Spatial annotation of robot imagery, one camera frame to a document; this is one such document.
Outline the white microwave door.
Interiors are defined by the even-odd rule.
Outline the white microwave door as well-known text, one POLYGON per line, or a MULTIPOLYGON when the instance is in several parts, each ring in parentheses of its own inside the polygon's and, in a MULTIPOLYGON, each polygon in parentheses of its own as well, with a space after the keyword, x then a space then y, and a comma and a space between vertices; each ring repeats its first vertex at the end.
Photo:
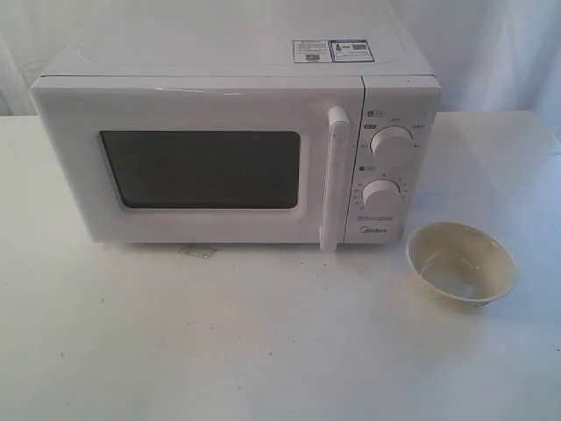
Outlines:
POLYGON ((357 76, 43 76, 31 95, 95 241, 344 239, 357 76))

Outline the cream ceramic bowl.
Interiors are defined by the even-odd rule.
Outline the cream ceramic bowl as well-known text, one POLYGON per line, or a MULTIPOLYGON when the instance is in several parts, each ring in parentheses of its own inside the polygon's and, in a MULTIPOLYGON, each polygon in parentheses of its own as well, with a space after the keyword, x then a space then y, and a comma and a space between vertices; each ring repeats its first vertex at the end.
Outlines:
POLYGON ((478 313, 505 298, 518 276, 500 241, 460 223, 437 222, 413 230, 404 256, 419 290, 456 312, 478 313))

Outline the white microwave oven body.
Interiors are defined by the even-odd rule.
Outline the white microwave oven body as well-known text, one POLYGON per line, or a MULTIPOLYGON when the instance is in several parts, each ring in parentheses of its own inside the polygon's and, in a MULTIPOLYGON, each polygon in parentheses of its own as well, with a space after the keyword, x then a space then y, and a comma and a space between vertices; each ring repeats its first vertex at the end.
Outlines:
POLYGON ((337 246, 401 238, 441 93, 386 1, 117 1, 43 76, 359 77, 363 110, 337 246), (366 39, 375 62, 294 63, 299 39, 366 39), (413 137, 414 154, 400 166, 376 161, 370 147, 390 126, 413 137), (398 208, 364 206, 362 191, 376 180, 398 185, 398 208))

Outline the clear tape piece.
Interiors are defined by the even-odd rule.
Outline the clear tape piece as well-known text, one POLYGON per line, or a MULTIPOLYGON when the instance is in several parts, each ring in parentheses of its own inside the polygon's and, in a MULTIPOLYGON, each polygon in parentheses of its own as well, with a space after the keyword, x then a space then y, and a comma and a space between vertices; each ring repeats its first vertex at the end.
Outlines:
POLYGON ((205 260, 211 259, 217 252, 215 247, 196 245, 186 245, 178 251, 179 254, 205 260))

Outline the lower white control knob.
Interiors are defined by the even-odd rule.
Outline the lower white control knob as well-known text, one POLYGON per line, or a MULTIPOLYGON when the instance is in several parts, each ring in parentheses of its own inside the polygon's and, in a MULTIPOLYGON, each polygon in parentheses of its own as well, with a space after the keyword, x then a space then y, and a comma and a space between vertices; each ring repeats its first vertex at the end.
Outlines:
POLYGON ((367 208, 392 211, 400 206, 401 191, 395 182, 376 180, 364 187, 362 199, 367 208))

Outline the white control knob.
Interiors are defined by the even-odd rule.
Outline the white control knob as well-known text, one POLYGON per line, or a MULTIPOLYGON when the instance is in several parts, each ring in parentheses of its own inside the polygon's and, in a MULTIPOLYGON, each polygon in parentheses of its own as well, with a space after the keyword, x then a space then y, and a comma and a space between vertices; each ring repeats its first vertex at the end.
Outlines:
POLYGON ((376 180, 364 187, 362 199, 367 208, 392 211, 400 206, 401 191, 395 182, 376 180))
POLYGON ((411 133, 400 126, 390 126, 377 132, 370 142, 376 161, 388 166, 408 162, 415 151, 411 133))

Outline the upper white control knob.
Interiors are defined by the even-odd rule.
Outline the upper white control knob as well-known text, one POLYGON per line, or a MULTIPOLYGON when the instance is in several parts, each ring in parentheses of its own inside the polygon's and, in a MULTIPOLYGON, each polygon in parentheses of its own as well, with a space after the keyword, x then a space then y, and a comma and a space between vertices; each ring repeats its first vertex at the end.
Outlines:
POLYGON ((388 166, 408 162, 415 151, 411 133, 400 126, 390 126, 377 132, 370 142, 376 161, 388 166))

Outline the blue white label sticker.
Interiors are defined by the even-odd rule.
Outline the blue white label sticker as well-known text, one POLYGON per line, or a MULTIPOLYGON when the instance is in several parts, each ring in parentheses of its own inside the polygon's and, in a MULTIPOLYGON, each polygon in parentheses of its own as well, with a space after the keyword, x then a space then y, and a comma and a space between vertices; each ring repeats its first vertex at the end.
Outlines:
POLYGON ((294 63, 375 62, 366 39, 299 39, 293 41, 294 63))

